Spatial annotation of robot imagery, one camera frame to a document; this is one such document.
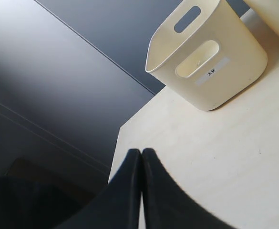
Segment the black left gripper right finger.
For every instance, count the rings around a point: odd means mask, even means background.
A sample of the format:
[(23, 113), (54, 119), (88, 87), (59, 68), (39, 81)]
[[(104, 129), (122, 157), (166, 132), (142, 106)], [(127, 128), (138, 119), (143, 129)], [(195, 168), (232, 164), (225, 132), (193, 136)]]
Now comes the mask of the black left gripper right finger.
[(190, 198), (169, 175), (155, 150), (142, 152), (147, 229), (226, 229), (227, 223)]

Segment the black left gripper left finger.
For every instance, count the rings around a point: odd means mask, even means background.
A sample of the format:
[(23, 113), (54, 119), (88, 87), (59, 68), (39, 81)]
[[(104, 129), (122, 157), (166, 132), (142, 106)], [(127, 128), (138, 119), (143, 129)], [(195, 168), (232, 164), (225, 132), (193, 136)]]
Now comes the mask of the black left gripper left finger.
[(142, 157), (128, 150), (108, 186), (57, 229), (137, 229), (142, 190)]

